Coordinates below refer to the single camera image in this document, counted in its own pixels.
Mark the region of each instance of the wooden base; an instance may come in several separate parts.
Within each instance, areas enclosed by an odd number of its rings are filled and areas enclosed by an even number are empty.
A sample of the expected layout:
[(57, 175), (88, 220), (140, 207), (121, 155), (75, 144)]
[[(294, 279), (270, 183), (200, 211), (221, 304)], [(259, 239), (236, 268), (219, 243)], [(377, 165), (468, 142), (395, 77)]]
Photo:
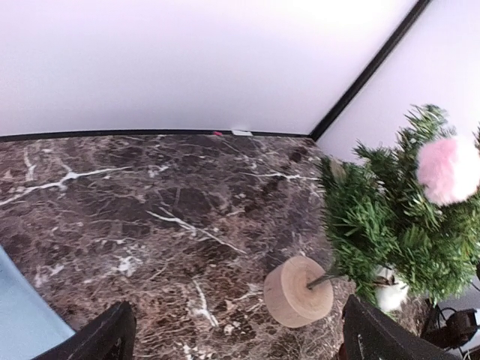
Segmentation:
[(325, 317), (333, 305), (333, 289), (325, 281), (312, 290), (307, 284), (325, 274), (312, 259), (294, 256), (267, 275), (263, 297), (268, 312), (283, 326), (299, 328)]

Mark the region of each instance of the artificial christmas tree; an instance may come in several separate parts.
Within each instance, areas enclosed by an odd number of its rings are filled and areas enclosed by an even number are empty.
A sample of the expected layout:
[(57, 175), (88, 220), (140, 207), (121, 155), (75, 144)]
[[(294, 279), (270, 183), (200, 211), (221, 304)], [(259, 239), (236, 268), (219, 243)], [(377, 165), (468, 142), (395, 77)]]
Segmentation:
[(322, 158), (334, 264), (309, 288), (346, 276), (359, 296), (390, 311), (408, 289), (438, 302), (470, 284), (480, 257), (480, 133), (476, 145), (455, 137), (432, 105), (407, 119), (395, 147), (360, 143), (360, 163)]

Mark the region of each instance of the wooden stump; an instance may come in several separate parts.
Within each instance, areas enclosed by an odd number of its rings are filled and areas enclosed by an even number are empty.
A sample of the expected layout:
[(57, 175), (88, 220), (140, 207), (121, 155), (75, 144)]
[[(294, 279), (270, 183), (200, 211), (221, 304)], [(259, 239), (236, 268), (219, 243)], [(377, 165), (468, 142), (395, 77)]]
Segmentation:
[(294, 256), (267, 275), (263, 297), (268, 312), (283, 326), (299, 328), (325, 317), (333, 305), (332, 283), (327, 280), (312, 290), (307, 284), (325, 274), (305, 256)]

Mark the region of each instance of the black trim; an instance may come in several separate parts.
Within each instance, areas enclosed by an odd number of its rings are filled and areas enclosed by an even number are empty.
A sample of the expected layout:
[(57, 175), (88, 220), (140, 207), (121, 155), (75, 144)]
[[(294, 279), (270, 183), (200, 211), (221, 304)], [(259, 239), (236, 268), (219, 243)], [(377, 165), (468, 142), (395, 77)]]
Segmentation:
[[(0, 143), (10, 141), (60, 139), (65, 137), (107, 137), (107, 136), (133, 136), (133, 135), (233, 135), (232, 131), (222, 130), (88, 130), (88, 131), (64, 131), (58, 133), (26, 133), (21, 135), (0, 136)], [(251, 131), (255, 137), (307, 137), (299, 133), (267, 133)]]
[(410, 30), (415, 21), (420, 17), (431, 0), (418, 0), (412, 10), (405, 16), (400, 25), (395, 29), (390, 38), (383, 44), (382, 48), (370, 61), (370, 64), (361, 72), (360, 76), (345, 91), (340, 100), (328, 111), (327, 115), (319, 122), (319, 124), (310, 133), (310, 137), (317, 141), (323, 133), (332, 125), (335, 119), (345, 110), (353, 98), (364, 87), (367, 81), (375, 74), (375, 71), (385, 61), (387, 56), (393, 51), (398, 43), (404, 38), (405, 34)]

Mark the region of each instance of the pink pom-pom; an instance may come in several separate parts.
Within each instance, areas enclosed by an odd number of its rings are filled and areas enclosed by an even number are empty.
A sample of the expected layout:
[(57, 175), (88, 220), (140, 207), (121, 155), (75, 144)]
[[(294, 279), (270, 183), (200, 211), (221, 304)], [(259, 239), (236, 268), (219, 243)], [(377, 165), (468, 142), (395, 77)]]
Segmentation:
[(479, 150), (457, 137), (429, 142), (418, 152), (417, 178), (434, 204), (465, 201), (480, 183)]

